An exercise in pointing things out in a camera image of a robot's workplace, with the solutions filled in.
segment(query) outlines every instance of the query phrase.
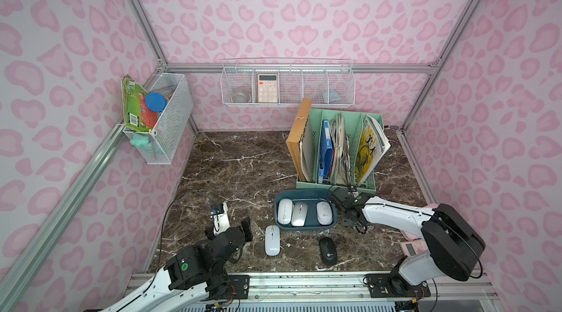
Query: white wire basket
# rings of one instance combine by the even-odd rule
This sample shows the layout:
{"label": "white wire basket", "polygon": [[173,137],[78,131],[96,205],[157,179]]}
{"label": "white wire basket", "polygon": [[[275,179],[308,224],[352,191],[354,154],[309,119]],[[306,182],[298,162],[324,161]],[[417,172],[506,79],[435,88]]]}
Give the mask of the white wire basket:
{"label": "white wire basket", "polygon": [[[227,106],[293,106],[303,98],[314,107],[347,108],[355,103],[352,60],[232,59],[222,61],[220,86]],[[258,75],[277,75],[277,103],[259,102]]]}
{"label": "white wire basket", "polygon": [[186,76],[183,74],[162,73],[150,91],[173,88],[174,93],[164,111],[158,113],[158,121],[150,132],[135,132],[125,127],[129,140],[134,134],[148,137],[149,143],[137,147],[148,164],[171,164],[178,149],[181,135],[186,128],[193,110],[193,100],[189,92]]}

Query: white robotic arm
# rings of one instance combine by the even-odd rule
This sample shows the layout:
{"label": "white robotic arm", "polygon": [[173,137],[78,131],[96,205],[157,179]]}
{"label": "white robotic arm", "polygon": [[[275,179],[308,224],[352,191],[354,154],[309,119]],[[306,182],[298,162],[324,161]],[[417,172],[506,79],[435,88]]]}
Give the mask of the white robotic arm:
{"label": "white robotic arm", "polygon": [[393,268],[389,284],[396,294],[444,275],[466,281],[480,263],[484,241],[451,206],[420,208],[353,193],[340,189],[330,197],[348,224],[365,228],[375,223],[388,225],[424,238],[429,248],[400,260]]}
{"label": "white robotic arm", "polygon": [[154,277],[112,306],[85,312],[172,312],[198,301],[233,298],[233,282],[224,265],[236,261],[235,252],[240,259],[244,244],[252,237],[246,218],[242,228],[228,227],[212,239],[179,249]]}
{"label": "white robotic arm", "polygon": [[157,306],[159,312],[172,312],[209,297],[205,290],[207,283],[197,284],[187,290],[170,290],[168,286],[171,283],[170,274],[160,268],[152,279],[102,312],[149,312]]}

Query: paper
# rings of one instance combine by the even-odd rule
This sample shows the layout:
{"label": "paper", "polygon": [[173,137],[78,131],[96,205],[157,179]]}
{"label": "paper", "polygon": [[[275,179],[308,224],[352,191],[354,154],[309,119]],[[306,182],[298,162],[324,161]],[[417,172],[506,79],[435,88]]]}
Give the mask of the paper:
{"label": "paper", "polygon": [[363,120],[361,141],[355,158],[355,180],[357,185],[367,180],[376,164],[390,148],[390,142],[384,135],[381,125],[371,116]]}
{"label": "paper", "polygon": [[305,132],[302,135],[299,148],[301,151],[302,174],[304,175],[306,182],[313,183],[314,141],[309,121],[306,123]]}
{"label": "paper", "polygon": [[344,117],[338,114],[330,123],[334,144],[334,160],[332,162],[332,184],[350,186],[351,173],[349,168],[349,140],[347,139]]}

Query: blue plastic basket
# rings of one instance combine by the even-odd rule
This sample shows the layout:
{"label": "blue plastic basket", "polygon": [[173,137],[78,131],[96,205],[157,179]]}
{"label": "blue plastic basket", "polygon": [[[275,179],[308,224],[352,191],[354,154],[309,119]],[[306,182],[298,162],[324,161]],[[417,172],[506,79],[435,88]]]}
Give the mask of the blue plastic basket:
{"label": "blue plastic basket", "polygon": [[[277,220],[277,208],[279,202],[284,199],[289,198],[294,203],[296,201],[302,201],[309,206],[306,212],[305,225],[303,227],[293,227],[289,224],[280,224]],[[325,231],[329,229],[338,222],[338,210],[335,209],[333,203],[330,202],[330,192],[325,189],[296,189],[296,190],[285,190],[281,191],[277,196],[275,196],[275,204],[273,206],[273,218],[275,219],[275,224],[282,231]],[[316,215],[316,204],[326,201],[330,203],[332,207],[332,224],[322,225],[318,222],[318,216]]]}

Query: black mouse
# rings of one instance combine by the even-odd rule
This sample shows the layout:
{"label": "black mouse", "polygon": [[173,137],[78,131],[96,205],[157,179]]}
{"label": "black mouse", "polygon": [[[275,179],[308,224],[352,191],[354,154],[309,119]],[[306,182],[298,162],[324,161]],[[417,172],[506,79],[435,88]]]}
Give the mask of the black mouse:
{"label": "black mouse", "polygon": [[320,258],[326,266],[331,267],[338,263],[338,253],[335,250],[334,240],[323,237],[318,244],[320,245]]}

